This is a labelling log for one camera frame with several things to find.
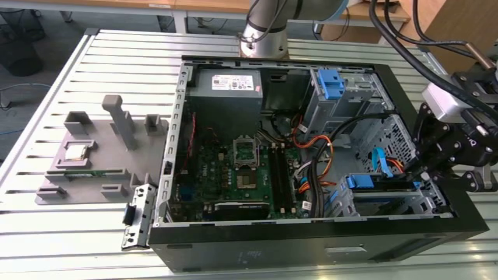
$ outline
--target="slotted aluminum table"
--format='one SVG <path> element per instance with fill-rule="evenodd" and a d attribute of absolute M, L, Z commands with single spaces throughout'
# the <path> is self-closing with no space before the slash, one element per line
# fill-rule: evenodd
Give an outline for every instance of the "slotted aluminum table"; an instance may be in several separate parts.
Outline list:
<path fill-rule="evenodd" d="M 392 47 L 290 40 L 289 51 L 296 60 L 390 65 L 420 107 L 428 81 Z M 431 54 L 412 52 L 443 73 Z M 146 114 L 170 118 L 182 54 L 236 57 L 238 42 L 229 36 L 113 30 L 83 37 L 0 168 L 0 272 L 23 272 L 0 275 L 2 279 L 176 277 L 152 250 L 121 251 L 125 204 L 39 206 L 35 191 L 66 134 L 70 111 L 109 118 L 101 102 L 106 94 L 119 93 L 134 118 Z M 403 262 L 181 275 L 185 279 L 337 279 L 332 275 L 341 279 L 497 279 L 498 195 L 472 197 L 492 230 Z"/>

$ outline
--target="printed label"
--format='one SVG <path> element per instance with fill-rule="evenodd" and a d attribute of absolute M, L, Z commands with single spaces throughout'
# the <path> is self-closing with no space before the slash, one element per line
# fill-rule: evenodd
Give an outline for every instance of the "printed label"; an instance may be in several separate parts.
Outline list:
<path fill-rule="evenodd" d="M 309 131 L 309 128 L 302 124 L 298 125 L 298 128 L 300 128 L 301 131 L 304 131 L 304 133 L 306 133 Z"/>
<path fill-rule="evenodd" d="M 305 210 L 312 211 L 312 202 L 304 201 L 304 207 Z"/>
<path fill-rule="evenodd" d="M 170 5 L 161 5 L 161 4 L 149 4 L 149 6 L 153 7 L 153 8 L 168 8 L 168 9 L 172 8 Z"/>
<path fill-rule="evenodd" d="M 253 76 L 214 75 L 214 90 L 254 90 Z"/>

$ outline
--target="green circuit board on holder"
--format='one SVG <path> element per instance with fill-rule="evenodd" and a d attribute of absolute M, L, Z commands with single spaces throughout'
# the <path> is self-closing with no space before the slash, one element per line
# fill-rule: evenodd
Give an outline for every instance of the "green circuit board on holder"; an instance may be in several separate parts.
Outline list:
<path fill-rule="evenodd" d="M 198 153 L 198 172 L 192 186 L 181 186 L 181 197 L 190 205 L 206 202 L 265 202 L 270 204 L 270 218 L 298 218 L 296 213 L 274 211 L 274 193 L 272 190 L 272 174 L 269 150 L 260 146 L 257 149 L 258 166 L 240 169 L 234 164 L 234 146 L 204 146 Z M 238 147 L 238 159 L 253 159 L 249 146 Z M 300 160 L 300 150 L 286 149 L 289 175 L 294 173 L 294 162 Z M 192 211 L 189 220 L 201 220 L 200 213 Z"/>

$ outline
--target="gray 3d printed holder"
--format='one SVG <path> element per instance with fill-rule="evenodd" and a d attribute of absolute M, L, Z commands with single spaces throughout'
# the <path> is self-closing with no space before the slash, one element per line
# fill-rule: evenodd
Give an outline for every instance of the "gray 3d printed holder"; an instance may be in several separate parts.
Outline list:
<path fill-rule="evenodd" d="M 37 192 L 38 204 L 129 202 L 137 186 L 158 185 L 169 124 L 160 115 L 133 120 L 122 104 L 119 95 L 105 97 L 102 107 L 113 121 L 70 112 L 69 133 Z"/>

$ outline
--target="ram slot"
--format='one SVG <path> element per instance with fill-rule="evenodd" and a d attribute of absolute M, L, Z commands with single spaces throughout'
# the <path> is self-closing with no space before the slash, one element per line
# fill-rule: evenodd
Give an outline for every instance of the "ram slot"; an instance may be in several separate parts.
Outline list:
<path fill-rule="evenodd" d="M 289 166 L 285 149 L 269 150 L 272 190 L 274 193 L 276 212 L 286 213 L 293 208 L 293 193 L 290 190 Z"/>

